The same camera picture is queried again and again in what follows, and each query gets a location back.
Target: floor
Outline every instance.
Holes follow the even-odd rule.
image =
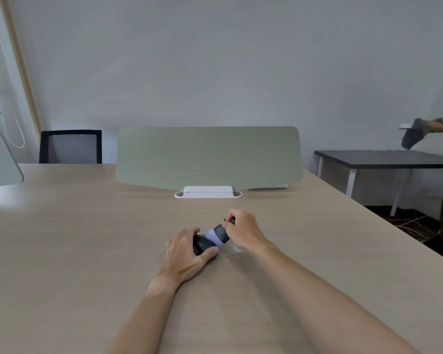
[[[437,236],[440,230],[438,220],[415,209],[398,208],[396,215],[391,216],[390,206],[366,206],[366,208],[443,256],[443,243],[440,236]]]

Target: white bracket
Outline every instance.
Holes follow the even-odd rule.
[[[178,199],[237,199],[243,193],[233,191],[231,186],[186,186],[174,196]]]

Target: black mesh chair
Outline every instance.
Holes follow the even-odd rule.
[[[101,130],[41,133],[40,164],[101,164]]]

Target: person's right hand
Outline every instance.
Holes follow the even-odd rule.
[[[236,219],[235,225],[230,222],[232,217]],[[246,210],[232,208],[221,225],[237,246],[251,253],[266,246],[274,246],[272,242],[264,237],[257,225],[254,214]]]

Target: white table leg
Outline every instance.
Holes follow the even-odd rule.
[[[322,169],[323,169],[323,157],[320,157],[320,161],[318,163],[318,172],[316,175],[321,179],[322,178]]]
[[[346,195],[351,197],[353,194],[354,179],[356,178],[356,169],[349,170],[348,186],[346,187]]]
[[[396,210],[397,206],[399,205],[400,197],[402,196],[402,192],[412,176],[412,170],[413,169],[404,169],[402,172],[402,178],[400,180],[399,187],[396,190],[396,195],[394,196],[394,202],[392,203],[391,216],[396,215]]]

